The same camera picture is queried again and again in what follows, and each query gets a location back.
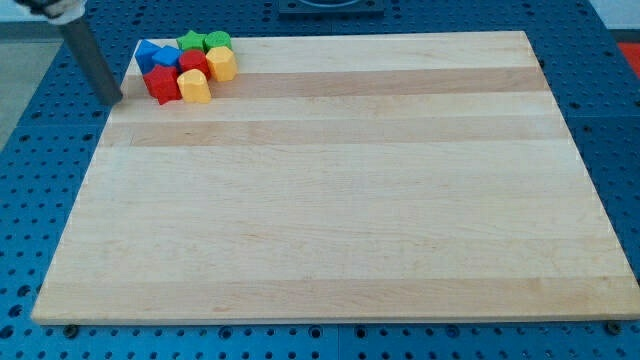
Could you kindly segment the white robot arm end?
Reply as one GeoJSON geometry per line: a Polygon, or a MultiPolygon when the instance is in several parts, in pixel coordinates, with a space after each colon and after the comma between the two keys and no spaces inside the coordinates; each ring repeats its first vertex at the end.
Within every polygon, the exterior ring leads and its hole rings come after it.
{"type": "Polygon", "coordinates": [[[30,15],[44,17],[52,25],[66,25],[85,14],[86,0],[13,0],[30,15]]]}

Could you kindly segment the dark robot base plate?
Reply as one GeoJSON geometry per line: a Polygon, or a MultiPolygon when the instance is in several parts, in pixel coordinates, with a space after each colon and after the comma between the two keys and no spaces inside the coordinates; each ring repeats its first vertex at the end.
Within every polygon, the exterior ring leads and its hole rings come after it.
{"type": "Polygon", "coordinates": [[[285,15],[379,15],[384,0],[276,0],[278,14],[285,15]]]}

